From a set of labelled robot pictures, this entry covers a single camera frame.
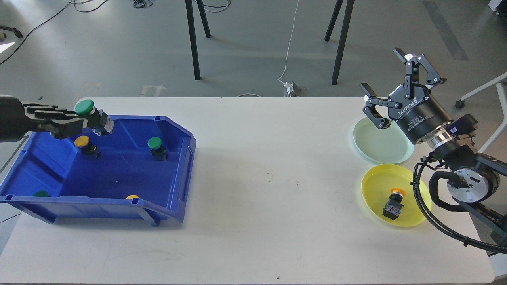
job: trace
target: black cable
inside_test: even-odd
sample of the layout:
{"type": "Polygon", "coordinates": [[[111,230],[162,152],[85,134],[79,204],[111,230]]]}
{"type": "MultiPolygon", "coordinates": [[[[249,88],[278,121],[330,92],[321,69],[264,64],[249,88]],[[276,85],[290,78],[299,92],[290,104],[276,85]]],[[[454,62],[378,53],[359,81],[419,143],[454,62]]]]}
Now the black cable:
{"type": "Polygon", "coordinates": [[[144,7],[149,7],[151,5],[153,5],[153,2],[150,1],[150,0],[132,0],[132,6],[134,6],[134,8],[136,8],[136,9],[141,9],[141,8],[144,8],[144,7]]]}
{"type": "Polygon", "coordinates": [[[8,221],[8,220],[10,220],[10,219],[12,219],[12,218],[14,218],[14,217],[17,217],[17,216],[19,216],[19,215],[21,215],[21,213],[19,213],[19,214],[17,214],[17,215],[14,215],[14,216],[12,216],[12,217],[10,217],[10,218],[7,218],[7,219],[5,219],[5,220],[3,220],[3,221],[1,221],[1,222],[0,222],[0,224],[1,224],[1,223],[3,223],[3,222],[8,221]]]}
{"type": "Polygon", "coordinates": [[[424,170],[424,168],[427,166],[428,162],[431,160],[433,153],[430,153],[429,156],[424,160],[424,162],[417,164],[414,167],[414,179],[412,182],[413,190],[414,190],[414,196],[417,202],[417,205],[419,206],[419,209],[421,210],[422,214],[426,217],[426,219],[439,231],[443,232],[444,234],[459,240],[463,242],[464,246],[471,245],[477,248],[480,248],[482,250],[496,252],[496,253],[503,253],[507,254],[507,247],[504,246],[498,246],[495,244],[490,244],[486,242],[482,242],[476,239],[472,239],[468,236],[464,236],[453,229],[447,227],[444,223],[439,221],[437,217],[431,213],[431,211],[428,209],[426,204],[424,203],[424,200],[422,199],[419,183],[421,180],[421,175],[424,170]]]}
{"type": "Polygon", "coordinates": [[[74,3],[74,9],[75,9],[76,11],[81,12],[81,13],[90,13],[90,12],[93,12],[93,11],[95,11],[95,10],[99,9],[99,8],[100,8],[100,6],[104,5],[104,3],[106,3],[107,1],[109,1],[109,0],[104,0],[104,2],[100,3],[100,5],[99,5],[99,6],[97,6],[97,8],[95,8],[95,9],[93,9],[93,10],[88,10],[88,11],[81,11],[81,10],[78,10],[78,7],[76,7],[76,4],[81,4],[81,3],[76,3],[76,0],[74,0],[74,2],[73,2],[73,3],[74,3]]]}
{"type": "Polygon", "coordinates": [[[37,27],[33,28],[33,30],[31,30],[26,36],[25,38],[23,39],[23,41],[21,42],[21,44],[19,44],[19,46],[11,53],[11,55],[9,55],[6,59],[4,59],[2,62],[0,62],[0,64],[6,62],[9,58],[11,58],[18,50],[19,48],[23,45],[23,43],[26,41],[26,39],[31,35],[31,33],[33,31],[35,31],[36,29],[38,29],[40,26],[44,25],[45,23],[49,22],[51,19],[53,19],[54,17],[58,16],[58,14],[60,14],[63,10],[65,10],[65,8],[67,8],[69,5],[70,5],[71,2],[69,2],[67,5],[65,5],[65,7],[63,7],[62,10],[60,10],[60,12],[56,13],[53,17],[47,19],[46,21],[44,21],[42,24],[38,25],[37,27]]]}

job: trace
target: chair wheel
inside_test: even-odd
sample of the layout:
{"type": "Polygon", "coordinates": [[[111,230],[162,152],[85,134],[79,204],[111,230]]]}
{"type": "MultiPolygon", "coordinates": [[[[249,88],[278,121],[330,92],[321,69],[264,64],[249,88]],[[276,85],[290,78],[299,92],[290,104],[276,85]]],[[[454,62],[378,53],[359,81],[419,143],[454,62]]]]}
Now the chair wheel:
{"type": "Polygon", "coordinates": [[[454,106],[458,109],[461,109],[461,108],[465,107],[465,101],[457,100],[456,103],[454,104],[454,106]]]}

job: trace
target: yellow button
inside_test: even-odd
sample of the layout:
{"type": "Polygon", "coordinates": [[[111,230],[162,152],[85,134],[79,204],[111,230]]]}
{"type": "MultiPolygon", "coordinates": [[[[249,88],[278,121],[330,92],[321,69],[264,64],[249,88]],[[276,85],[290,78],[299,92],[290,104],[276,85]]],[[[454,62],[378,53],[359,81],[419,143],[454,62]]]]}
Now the yellow button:
{"type": "Polygon", "coordinates": [[[78,138],[76,138],[76,140],[74,140],[74,145],[78,148],[83,148],[85,147],[88,143],[90,142],[90,138],[85,136],[85,135],[82,135],[82,136],[79,136],[78,138]]]}
{"type": "Polygon", "coordinates": [[[401,188],[391,188],[391,193],[394,193],[394,192],[400,193],[403,197],[405,197],[407,195],[405,190],[403,190],[401,188]]]}

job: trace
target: chair leg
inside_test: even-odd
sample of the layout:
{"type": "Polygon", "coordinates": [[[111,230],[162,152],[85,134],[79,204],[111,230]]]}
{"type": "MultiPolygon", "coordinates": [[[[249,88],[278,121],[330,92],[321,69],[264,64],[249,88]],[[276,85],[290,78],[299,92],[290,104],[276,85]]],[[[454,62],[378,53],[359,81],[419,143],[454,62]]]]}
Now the chair leg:
{"type": "Polygon", "coordinates": [[[199,70],[199,56],[197,55],[197,40],[195,38],[194,10],[192,9],[192,0],[185,0],[187,7],[187,20],[189,23],[190,48],[192,50],[192,62],[194,64],[195,80],[201,80],[201,71],[199,70]]]}
{"type": "Polygon", "coordinates": [[[345,42],[347,41],[348,26],[350,24],[350,17],[352,16],[353,7],[354,0],[347,0],[342,24],[342,32],[340,33],[340,41],[338,43],[338,52],[336,53],[335,68],[333,69],[333,77],[331,79],[331,84],[333,85],[336,85],[338,82],[338,74],[340,73],[340,66],[342,65],[343,51],[345,50],[345,42]]]}
{"type": "Polygon", "coordinates": [[[209,32],[208,19],[206,18],[206,10],[204,9],[204,4],[202,3],[202,0],[196,1],[197,7],[199,8],[199,14],[201,14],[202,25],[204,26],[204,33],[206,34],[207,38],[210,38],[211,34],[209,32]]]}
{"type": "Polygon", "coordinates": [[[490,87],[490,86],[493,86],[493,85],[495,85],[496,83],[498,83],[498,82],[500,82],[500,81],[502,81],[502,80],[504,80],[504,79],[507,79],[507,72],[506,72],[506,73],[504,73],[504,74],[502,74],[502,75],[500,75],[499,77],[497,77],[497,78],[495,78],[495,79],[493,79],[493,80],[489,81],[488,83],[485,83],[485,84],[483,84],[482,86],[480,86],[480,87],[478,87],[478,88],[476,88],[476,89],[474,89],[474,90],[470,91],[469,93],[467,93],[467,94],[463,95],[463,96],[461,97],[461,99],[460,99],[460,100],[461,100],[461,101],[464,101],[465,99],[467,99],[467,98],[469,98],[469,97],[474,96],[476,93],[479,93],[479,92],[481,92],[482,90],[484,90],[484,89],[486,89],[486,88],[488,88],[488,87],[490,87]]]}
{"type": "Polygon", "coordinates": [[[496,90],[498,91],[498,97],[500,98],[500,105],[502,107],[503,113],[503,121],[496,129],[496,131],[491,135],[491,137],[484,143],[479,152],[485,152],[488,147],[500,136],[505,127],[507,126],[507,98],[505,97],[505,89],[503,88],[503,83],[498,82],[496,84],[496,90]]]}
{"type": "Polygon", "coordinates": [[[331,33],[333,32],[333,28],[336,24],[336,19],[338,18],[338,14],[340,13],[340,9],[342,8],[343,0],[336,0],[335,9],[333,10],[333,14],[331,15],[331,21],[329,21],[328,30],[325,32],[324,41],[329,42],[331,38],[331,33]]]}

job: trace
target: white table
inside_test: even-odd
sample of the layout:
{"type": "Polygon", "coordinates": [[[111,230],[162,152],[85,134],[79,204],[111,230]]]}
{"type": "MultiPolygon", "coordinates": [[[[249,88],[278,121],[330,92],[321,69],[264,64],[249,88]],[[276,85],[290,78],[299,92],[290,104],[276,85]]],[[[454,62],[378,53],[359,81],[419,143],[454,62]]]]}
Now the white table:
{"type": "MultiPolygon", "coordinates": [[[[361,98],[93,98],[108,114],[168,116],[197,150],[185,222],[23,214],[0,283],[488,283],[486,253],[428,222],[390,226],[360,194],[375,164],[351,140],[361,98]]],[[[402,166],[426,155],[416,146],[402,166]]],[[[430,172],[423,175],[427,183],[430,172]]],[[[441,197],[449,198],[447,191],[441,197]]],[[[478,238],[467,213],[434,207],[478,238]]]]}

